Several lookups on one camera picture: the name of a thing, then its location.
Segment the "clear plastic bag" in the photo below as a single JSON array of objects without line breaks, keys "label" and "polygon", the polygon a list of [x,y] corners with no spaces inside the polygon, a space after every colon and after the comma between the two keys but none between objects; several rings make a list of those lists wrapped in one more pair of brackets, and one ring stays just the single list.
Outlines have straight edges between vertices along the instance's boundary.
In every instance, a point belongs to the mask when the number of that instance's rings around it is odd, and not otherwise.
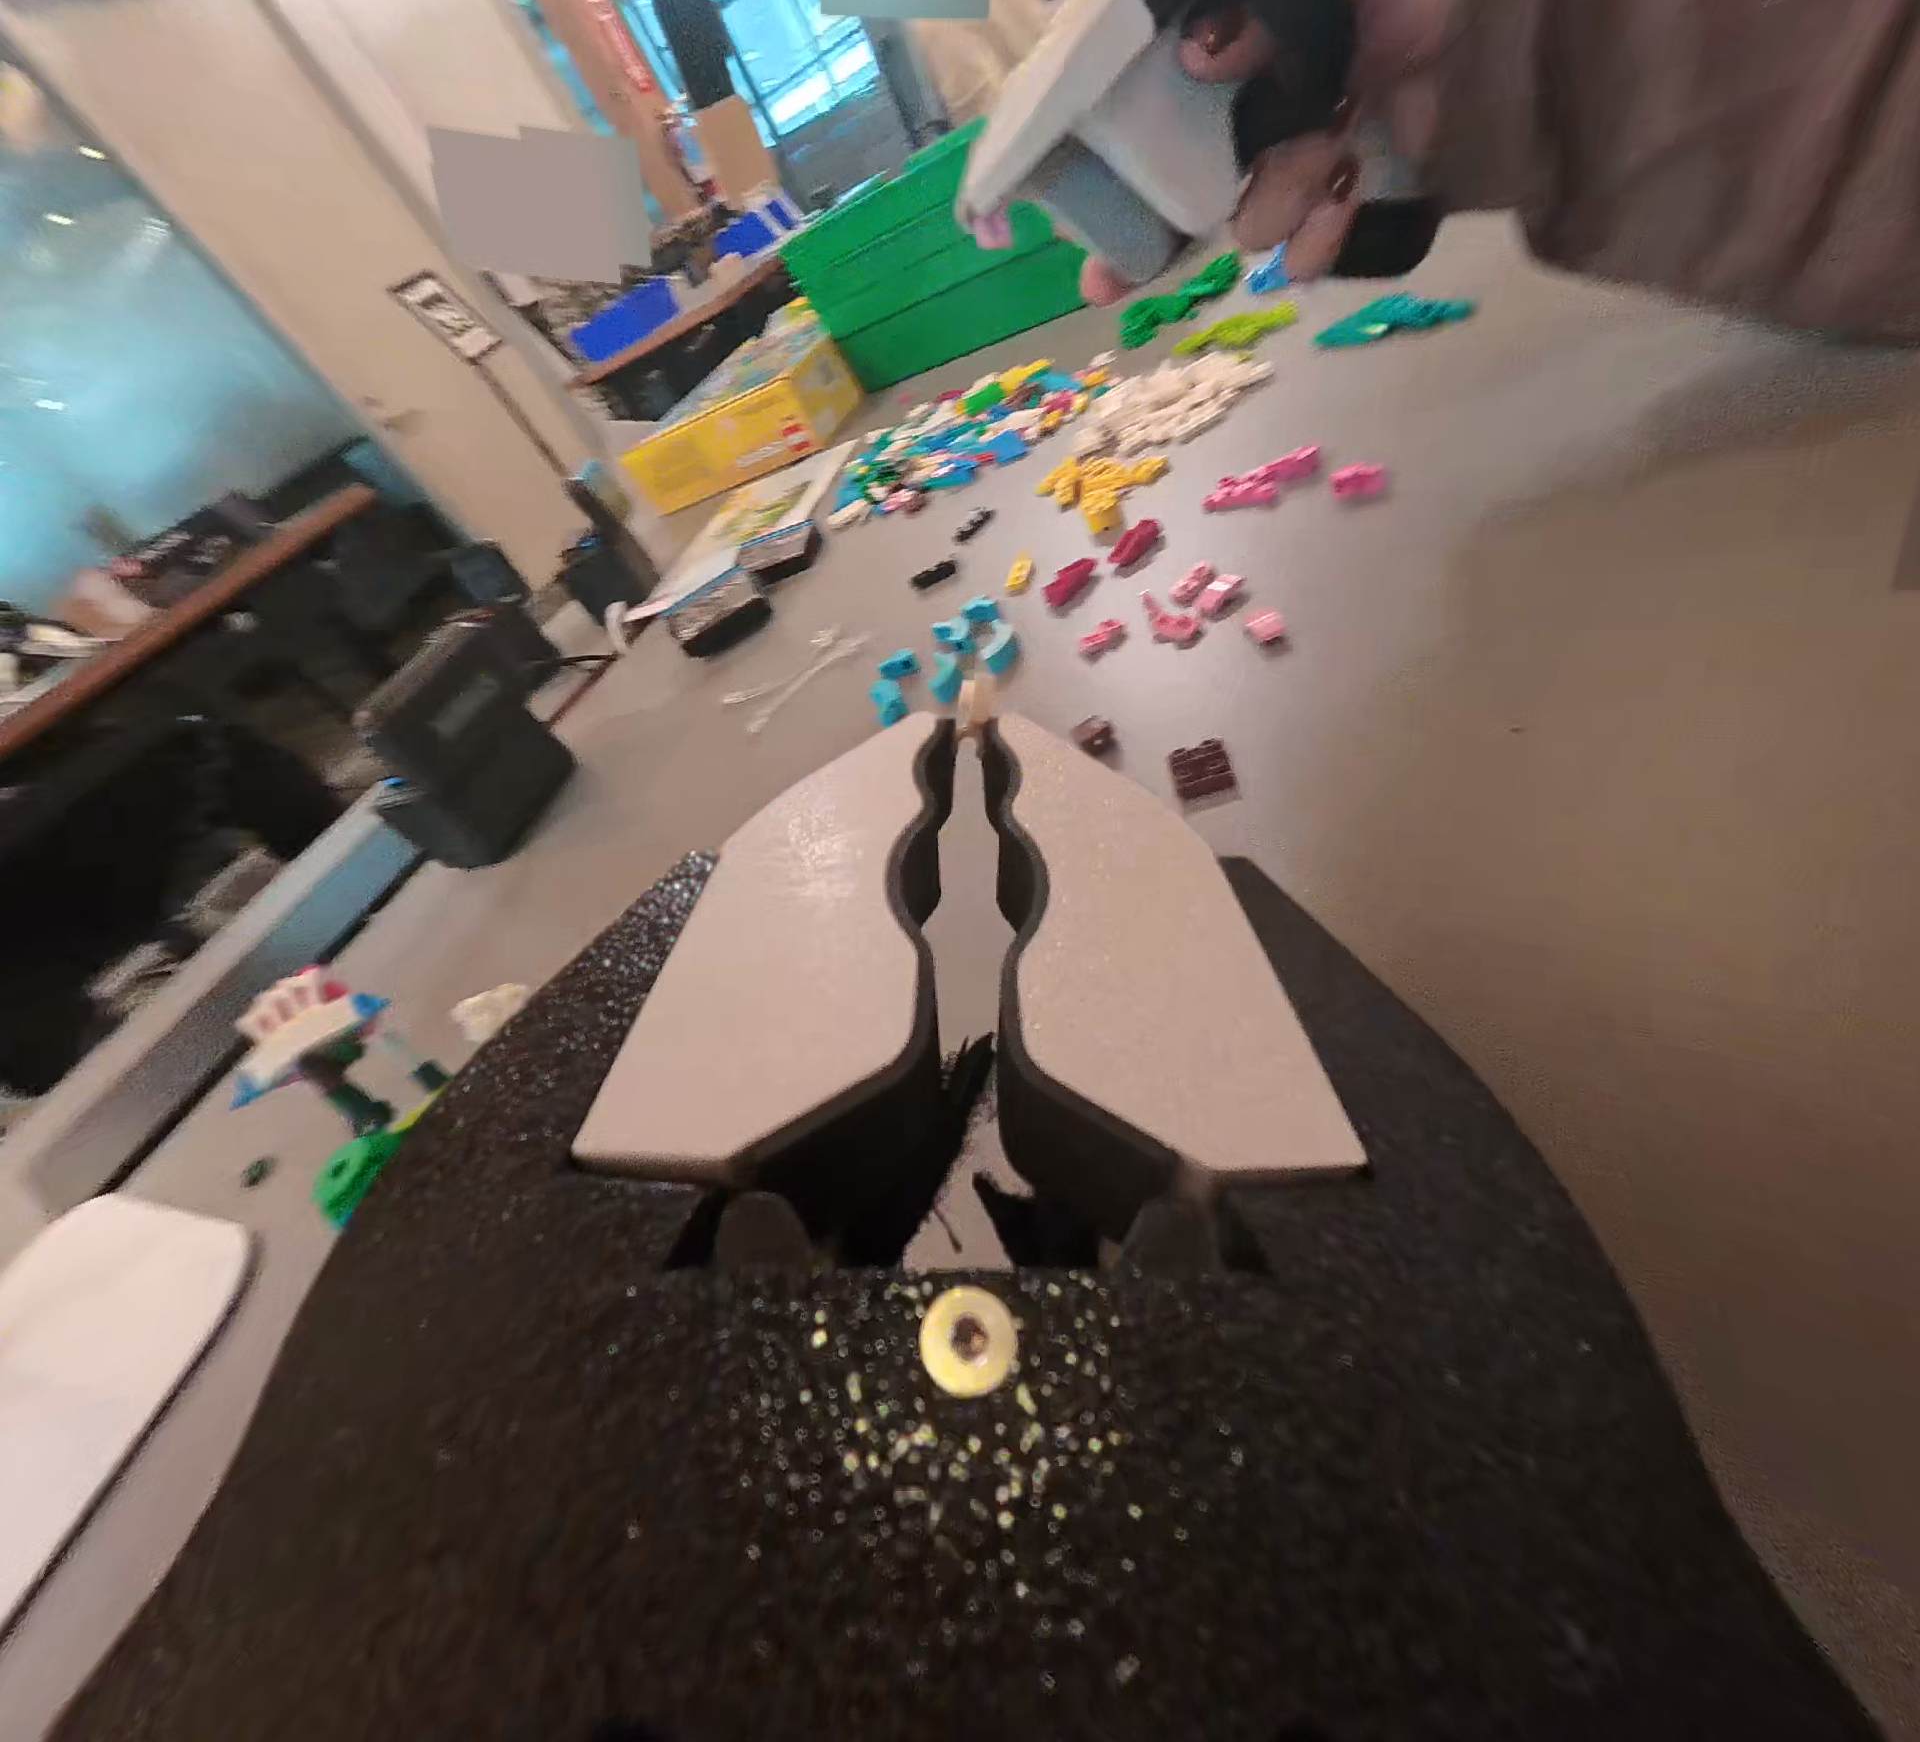
[{"label": "clear plastic bag", "polygon": [[817,631],[807,640],[807,653],[798,671],[779,681],[722,694],[722,710],[743,713],[743,734],[758,736],[776,723],[779,713],[799,699],[811,683],[834,669],[860,660],[868,647],[870,636],[863,633],[843,628]]}]

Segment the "cluster of pink lego pieces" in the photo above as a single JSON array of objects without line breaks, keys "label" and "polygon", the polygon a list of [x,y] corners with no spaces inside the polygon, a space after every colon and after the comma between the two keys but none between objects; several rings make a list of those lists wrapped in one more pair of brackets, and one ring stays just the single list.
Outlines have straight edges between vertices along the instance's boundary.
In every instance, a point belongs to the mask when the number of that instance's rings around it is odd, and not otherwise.
[{"label": "cluster of pink lego pieces", "polygon": [[1227,627],[1257,651],[1282,651],[1290,628],[1273,606],[1254,603],[1243,574],[1209,563],[1195,563],[1186,576],[1167,587],[1163,599],[1139,593],[1144,636],[1165,648],[1186,651],[1211,628]]}]

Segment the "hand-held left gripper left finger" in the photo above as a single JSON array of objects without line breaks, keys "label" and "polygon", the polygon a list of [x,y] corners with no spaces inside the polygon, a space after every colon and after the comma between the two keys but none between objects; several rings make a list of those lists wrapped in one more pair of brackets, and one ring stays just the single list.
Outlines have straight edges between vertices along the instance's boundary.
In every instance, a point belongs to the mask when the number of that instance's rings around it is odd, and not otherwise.
[{"label": "hand-held left gripper left finger", "polygon": [[912,713],[722,845],[574,1135],[589,1172],[891,1189],[939,1105],[925,922],[951,719]]}]

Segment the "black loudspeaker on stand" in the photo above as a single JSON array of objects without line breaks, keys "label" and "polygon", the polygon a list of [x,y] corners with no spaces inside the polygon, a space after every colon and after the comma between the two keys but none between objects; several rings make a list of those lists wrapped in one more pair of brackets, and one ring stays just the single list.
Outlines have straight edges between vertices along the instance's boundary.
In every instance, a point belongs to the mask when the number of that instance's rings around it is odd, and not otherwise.
[{"label": "black loudspeaker on stand", "polygon": [[699,114],[737,94],[732,36],[713,0],[646,0],[673,59],[684,102]]}]

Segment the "white rounded object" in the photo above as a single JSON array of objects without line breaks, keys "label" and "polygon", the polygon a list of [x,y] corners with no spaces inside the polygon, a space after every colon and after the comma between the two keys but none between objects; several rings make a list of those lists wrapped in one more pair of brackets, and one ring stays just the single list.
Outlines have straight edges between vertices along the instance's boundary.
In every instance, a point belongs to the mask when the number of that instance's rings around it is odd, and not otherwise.
[{"label": "white rounded object", "polygon": [[41,1227],[1,1273],[1,1630],[12,1633],[253,1273],[246,1227],[125,1194]]}]

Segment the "black speaker box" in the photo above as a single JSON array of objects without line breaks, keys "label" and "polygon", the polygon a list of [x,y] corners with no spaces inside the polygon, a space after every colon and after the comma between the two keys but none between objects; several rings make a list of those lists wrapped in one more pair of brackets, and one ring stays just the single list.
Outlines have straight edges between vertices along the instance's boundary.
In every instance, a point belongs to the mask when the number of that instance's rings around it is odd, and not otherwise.
[{"label": "black speaker box", "polygon": [[351,715],[379,770],[375,816],[437,866],[479,871],[516,854],[577,773],[531,707],[560,664],[516,609],[441,624]]}]

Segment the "person's right forearm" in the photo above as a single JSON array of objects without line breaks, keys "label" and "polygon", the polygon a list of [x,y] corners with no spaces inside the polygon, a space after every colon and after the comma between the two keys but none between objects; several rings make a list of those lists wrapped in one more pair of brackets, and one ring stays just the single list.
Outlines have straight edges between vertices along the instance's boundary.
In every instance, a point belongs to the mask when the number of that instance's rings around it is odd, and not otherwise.
[{"label": "person's right forearm", "polygon": [[1564,274],[1915,346],[1918,0],[1451,0],[1423,175]]}]

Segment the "group of green lego pieces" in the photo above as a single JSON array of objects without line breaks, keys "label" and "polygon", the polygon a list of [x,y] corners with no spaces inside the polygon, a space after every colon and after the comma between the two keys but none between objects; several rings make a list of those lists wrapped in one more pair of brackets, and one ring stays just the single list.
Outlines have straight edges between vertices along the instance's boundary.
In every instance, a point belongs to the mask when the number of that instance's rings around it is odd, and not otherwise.
[{"label": "group of green lego pieces", "polygon": [[1239,276],[1239,256],[1227,251],[1215,254],[1175,289],[1134,296],[1118,315],[1118,346],[1136,351],[1150,344],[1163,331],[1187,322],[1205,305],[1231,295]]}]

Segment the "blue plastic bin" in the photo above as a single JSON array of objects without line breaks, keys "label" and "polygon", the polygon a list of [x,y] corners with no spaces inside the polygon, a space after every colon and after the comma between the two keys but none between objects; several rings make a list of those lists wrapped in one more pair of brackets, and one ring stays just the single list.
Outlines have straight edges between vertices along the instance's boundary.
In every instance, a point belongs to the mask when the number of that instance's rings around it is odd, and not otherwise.
[{"label": "blue plastic bin", "polygon": [[655,334],[672,331],[679,319],[679,295],[672,281],[652,276],[566,328],[564,337],[587,366],[622,363]]}]

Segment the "cluster of blue lego bricks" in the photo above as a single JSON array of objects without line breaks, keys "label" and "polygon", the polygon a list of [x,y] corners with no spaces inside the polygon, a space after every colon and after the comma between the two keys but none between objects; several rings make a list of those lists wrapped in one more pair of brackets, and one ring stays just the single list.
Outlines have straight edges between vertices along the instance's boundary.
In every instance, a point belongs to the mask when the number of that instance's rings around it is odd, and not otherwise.
[{"label": "cluster of blue lego bricks", "polygon": [[868,689],[878,728],[904,723],[920,697],[935,710],[957,710],[968,699],[1020,671],[1022,636],[1008,599],[974,596],[930,627],[930,651],[893,651],[875,664]]}]

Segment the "lego instruction booklet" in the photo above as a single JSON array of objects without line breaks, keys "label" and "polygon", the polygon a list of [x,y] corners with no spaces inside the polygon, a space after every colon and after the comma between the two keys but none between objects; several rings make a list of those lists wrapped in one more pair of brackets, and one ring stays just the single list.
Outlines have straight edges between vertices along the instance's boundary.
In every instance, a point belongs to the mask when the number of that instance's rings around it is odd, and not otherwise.
[{"label": "lego instruction booklet", "polygon": [[767,583],[804,568],[854,453],[856,441],[842,441],[723,496],[628,623],[685,613],[732,576]]}]

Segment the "group of light pink bricks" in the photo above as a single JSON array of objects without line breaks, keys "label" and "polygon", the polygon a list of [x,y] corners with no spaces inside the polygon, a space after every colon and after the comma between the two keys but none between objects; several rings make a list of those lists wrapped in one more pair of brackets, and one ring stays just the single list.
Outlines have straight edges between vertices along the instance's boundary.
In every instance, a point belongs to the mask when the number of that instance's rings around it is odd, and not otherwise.
[{"label": "group of light pink bricks", "polygon": [[1323,487],[1340,502],[1365,504],[1388,493],[1388,471],[1377,463],[1328,463],[1322,444],[1303,444],[1266,463],[1220,477],[1202,496],[1204,514],[1238,514],[1278,506],[1297,488]]}]

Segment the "partly built lego model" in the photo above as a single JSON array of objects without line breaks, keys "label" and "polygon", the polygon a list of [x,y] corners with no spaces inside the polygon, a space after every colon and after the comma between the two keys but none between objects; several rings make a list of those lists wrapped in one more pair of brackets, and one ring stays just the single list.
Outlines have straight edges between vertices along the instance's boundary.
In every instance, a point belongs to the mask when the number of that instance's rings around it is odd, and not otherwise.
[{"label": "partly built lego model", "polygon": [[233,1028],[244,1052],[231,1071],[231,1111],[301,1091],[345,1127],[345,1140],[309,1186],[322,1221],[343,1233],[451,1084],[449,1071],[394,1028],[385,997],[357,990],[318,964],[258,995]]}]

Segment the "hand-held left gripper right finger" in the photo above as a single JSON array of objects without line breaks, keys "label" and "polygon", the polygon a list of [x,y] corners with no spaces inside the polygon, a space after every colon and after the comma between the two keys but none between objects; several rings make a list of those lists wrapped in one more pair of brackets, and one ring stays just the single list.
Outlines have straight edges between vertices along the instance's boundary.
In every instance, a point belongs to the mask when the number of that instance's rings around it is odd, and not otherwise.
[{"label": "hand-held left gripper right finger", "polygon": [[1026,716],[978,734],[1011,929],[997,1129],[1038,1193],[1227,1193],[1369,1158],[1224,862]]}]

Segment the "black patterned tray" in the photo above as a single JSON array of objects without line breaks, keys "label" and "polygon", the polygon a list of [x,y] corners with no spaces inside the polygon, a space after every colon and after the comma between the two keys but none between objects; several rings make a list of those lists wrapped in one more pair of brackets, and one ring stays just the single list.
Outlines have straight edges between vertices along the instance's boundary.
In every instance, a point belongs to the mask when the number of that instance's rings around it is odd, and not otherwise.
[{"label": "black patterned tray", "polygon": [[761,578],[727,567],[662,611],[666,636],[692,660],[713,660],[767,627],[773,604]]}]

